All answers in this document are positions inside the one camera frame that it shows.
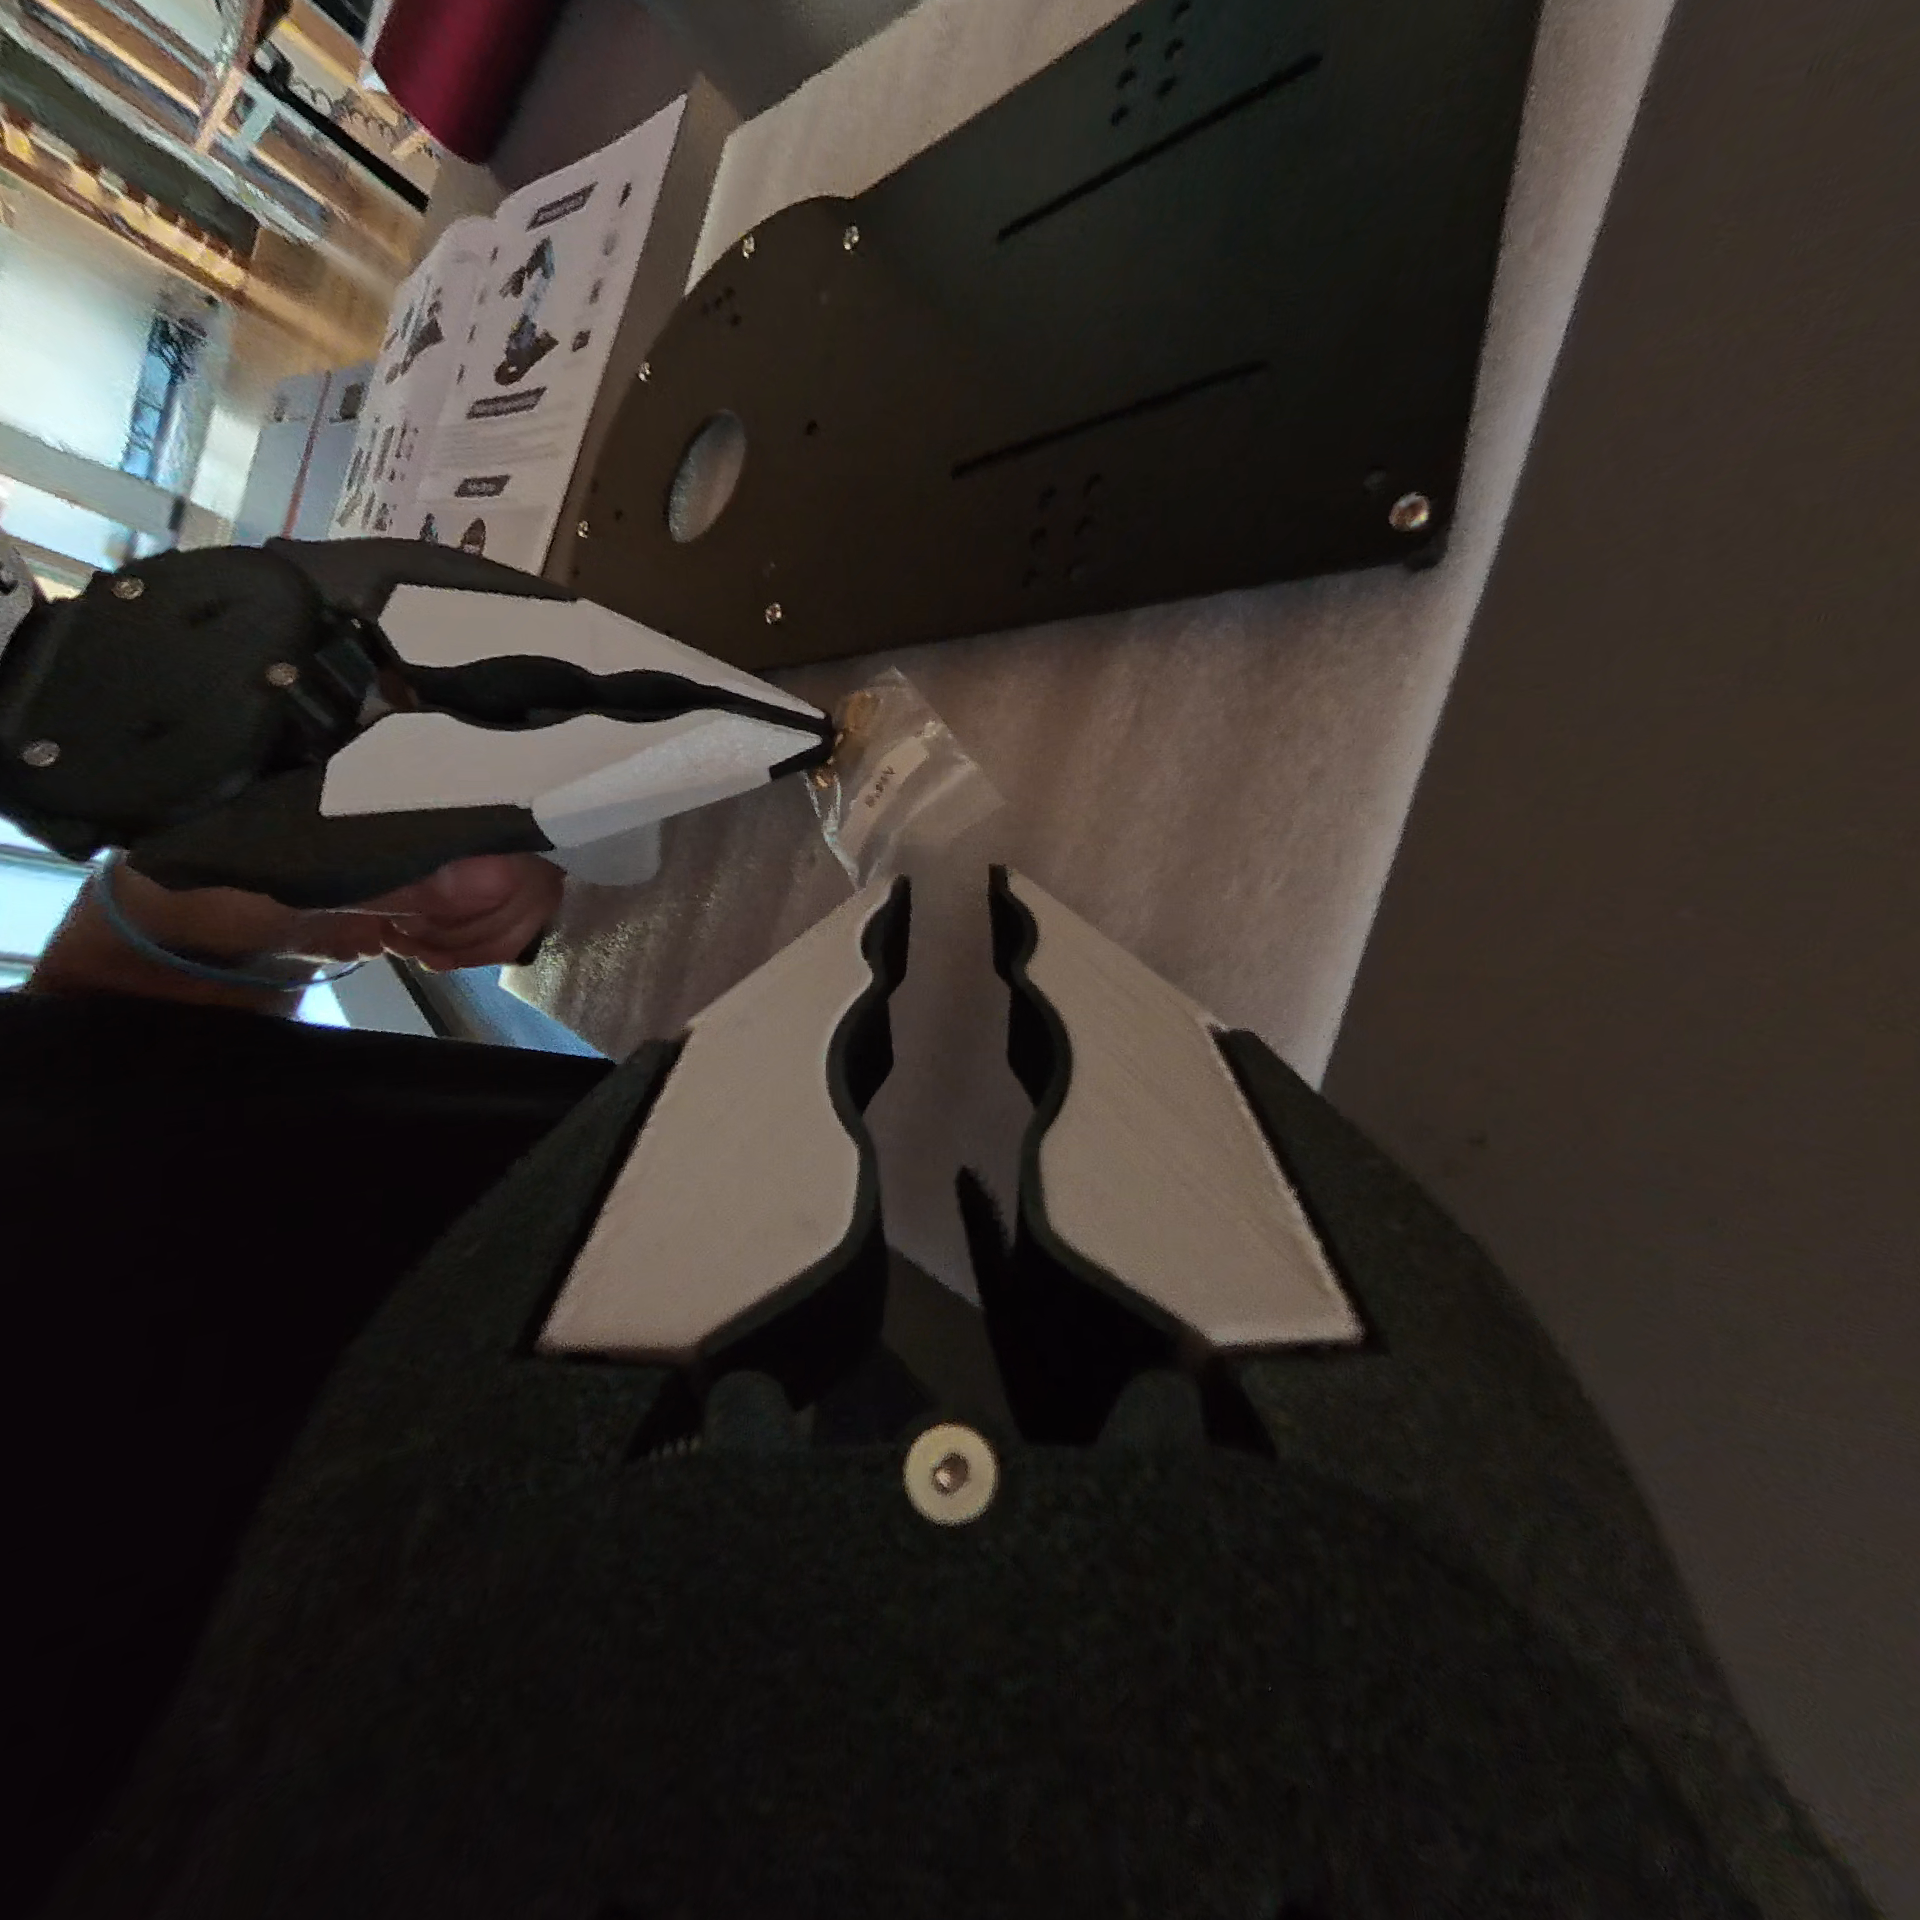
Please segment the person's left forearm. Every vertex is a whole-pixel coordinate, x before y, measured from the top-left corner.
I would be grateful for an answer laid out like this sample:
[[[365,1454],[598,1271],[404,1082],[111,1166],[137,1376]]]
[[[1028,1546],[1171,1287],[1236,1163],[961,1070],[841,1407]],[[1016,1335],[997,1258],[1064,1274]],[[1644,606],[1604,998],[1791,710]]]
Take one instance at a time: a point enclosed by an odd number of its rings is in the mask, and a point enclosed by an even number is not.
[[[391,934],[369,913],[300,911],[228,888],[177,891],[117,860],[81,884],[24,992],[288,1018],[320,976],[382,955]]]

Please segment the person's left hand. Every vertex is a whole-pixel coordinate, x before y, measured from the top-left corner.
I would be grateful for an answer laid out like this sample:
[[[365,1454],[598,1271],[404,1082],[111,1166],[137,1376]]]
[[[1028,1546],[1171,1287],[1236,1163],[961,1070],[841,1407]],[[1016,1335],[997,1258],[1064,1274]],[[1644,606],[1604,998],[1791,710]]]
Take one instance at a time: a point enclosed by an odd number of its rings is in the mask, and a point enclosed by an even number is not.
[[[499,969],[537,954],[559,915],[565,874],[540,856],[452,862],[367,905],[388,954],[431,972]]]

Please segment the white foam sheet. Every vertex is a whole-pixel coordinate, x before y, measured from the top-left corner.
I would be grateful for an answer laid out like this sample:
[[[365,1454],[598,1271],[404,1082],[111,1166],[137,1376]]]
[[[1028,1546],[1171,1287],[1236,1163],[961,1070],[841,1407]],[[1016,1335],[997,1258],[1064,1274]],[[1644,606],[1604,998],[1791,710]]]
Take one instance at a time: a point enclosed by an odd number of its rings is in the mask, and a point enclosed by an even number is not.
[[[501,180],[545,174],[699,78],[663,195],[653,314],[718,240],[803,187],[863,185],[1119,4],[568,4]],[[915,867],[897,1066],[871,1110],[885,1230],[971,1295],[952,1182],[1007,1202],[1025,1105],[1006,1064],[988,868],[1038,881],[1316,1084],[1359,968],[1670,4],[1552,2],[1526,87],[1447,551],[897,659],[1000,810]]]

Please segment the open instruction booklet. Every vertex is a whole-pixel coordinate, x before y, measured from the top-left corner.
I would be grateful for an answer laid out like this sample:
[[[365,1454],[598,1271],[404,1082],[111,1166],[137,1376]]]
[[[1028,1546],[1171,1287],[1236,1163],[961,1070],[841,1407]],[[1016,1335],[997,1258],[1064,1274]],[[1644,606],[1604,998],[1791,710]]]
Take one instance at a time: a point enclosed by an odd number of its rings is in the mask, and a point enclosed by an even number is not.
[[[443,231],[393,297],[326,540],[541,570],[685,105]]]

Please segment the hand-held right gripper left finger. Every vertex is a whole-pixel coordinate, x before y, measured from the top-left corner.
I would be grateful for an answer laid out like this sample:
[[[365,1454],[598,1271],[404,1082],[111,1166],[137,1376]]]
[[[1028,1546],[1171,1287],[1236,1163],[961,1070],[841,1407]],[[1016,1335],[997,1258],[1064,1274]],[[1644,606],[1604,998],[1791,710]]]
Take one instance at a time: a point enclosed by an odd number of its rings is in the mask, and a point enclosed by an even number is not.
[[[694,1016],[543,1319],[548,1358],[702,1363],[861,1235],[871,1094],[847,1047],[887,1018],[907,881],[876,882]]]

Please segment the blue wristband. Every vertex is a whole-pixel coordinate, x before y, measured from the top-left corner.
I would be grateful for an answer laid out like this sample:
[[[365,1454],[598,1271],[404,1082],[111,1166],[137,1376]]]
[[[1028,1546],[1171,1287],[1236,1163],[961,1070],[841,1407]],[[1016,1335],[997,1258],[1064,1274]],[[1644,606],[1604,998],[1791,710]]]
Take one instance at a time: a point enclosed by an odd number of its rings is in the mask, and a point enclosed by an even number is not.
[[[262,994],[309,992],[320,983],[352,976],[367,966],[365,955],[324,958],[289,951],[246,951],[238,960],[214,960],[198,951],[169,948],[129,920],[119,890],[126,871],[126,860],[111,852],[109,860],[99,865],[92,882],[115,938],[147,962],[201,985]]]

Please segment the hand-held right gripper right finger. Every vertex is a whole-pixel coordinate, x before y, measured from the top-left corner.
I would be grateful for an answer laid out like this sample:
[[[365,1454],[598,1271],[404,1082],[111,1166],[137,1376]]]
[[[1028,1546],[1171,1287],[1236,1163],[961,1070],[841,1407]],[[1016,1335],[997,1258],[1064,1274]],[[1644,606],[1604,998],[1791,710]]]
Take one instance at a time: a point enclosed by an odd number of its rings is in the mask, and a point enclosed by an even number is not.
[[[1365,1327],[1229,1066],[1227,1032],[1020,871],[989,874],[1028,1247],[1192,1353]]]

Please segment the red metal tube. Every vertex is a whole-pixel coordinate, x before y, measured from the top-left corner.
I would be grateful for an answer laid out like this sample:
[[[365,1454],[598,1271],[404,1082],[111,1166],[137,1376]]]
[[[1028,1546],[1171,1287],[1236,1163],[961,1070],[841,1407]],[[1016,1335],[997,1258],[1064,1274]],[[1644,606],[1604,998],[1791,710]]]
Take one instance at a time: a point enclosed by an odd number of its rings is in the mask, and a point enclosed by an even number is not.
[[[391,2],[367,64],[448,155],[488,160],[563,2]]]

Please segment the clear bag of brass standoffs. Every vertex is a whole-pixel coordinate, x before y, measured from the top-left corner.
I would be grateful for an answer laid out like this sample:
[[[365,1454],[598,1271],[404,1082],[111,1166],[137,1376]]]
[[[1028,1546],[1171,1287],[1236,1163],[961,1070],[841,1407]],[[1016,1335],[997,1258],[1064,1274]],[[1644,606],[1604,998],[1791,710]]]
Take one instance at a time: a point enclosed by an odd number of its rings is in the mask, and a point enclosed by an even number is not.
[[[837,712],[832,752],[807,772],[807,800],[857,891],[943,852],[1003,808],[984,769],[894,666]]]

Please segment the black metal base plate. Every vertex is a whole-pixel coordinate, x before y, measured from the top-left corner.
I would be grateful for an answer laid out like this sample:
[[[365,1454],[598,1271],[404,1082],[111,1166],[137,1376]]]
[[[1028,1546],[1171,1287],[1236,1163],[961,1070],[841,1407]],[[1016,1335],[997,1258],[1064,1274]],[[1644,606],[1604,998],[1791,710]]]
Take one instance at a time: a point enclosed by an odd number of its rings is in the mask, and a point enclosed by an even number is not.
[[[567,583],[753,671],[1421,566],[1541,4],[919,4],[742,124]]]

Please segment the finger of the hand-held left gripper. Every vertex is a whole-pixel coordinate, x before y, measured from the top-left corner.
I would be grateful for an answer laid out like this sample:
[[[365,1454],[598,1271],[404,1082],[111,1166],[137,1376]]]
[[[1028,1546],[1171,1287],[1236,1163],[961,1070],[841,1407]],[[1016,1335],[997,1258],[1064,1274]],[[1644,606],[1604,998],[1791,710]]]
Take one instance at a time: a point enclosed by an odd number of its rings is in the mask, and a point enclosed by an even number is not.
[[[372,723],[326,759],[320,819],[352,830],[326,858],[329,890],[396,890],[443,868],[457,811],[504,810],[563,868],[640,875],[637,847],[665,820],[769,784],[829,750],[821,712],[694,710],[652,723],[603,714],[548,728],[477,728],[443,712]]]
[[[415,702],[493,730],[600,716],[653,726],[689,714],[827,731],[825,712],[580,599],[398,587],[375,620]]]

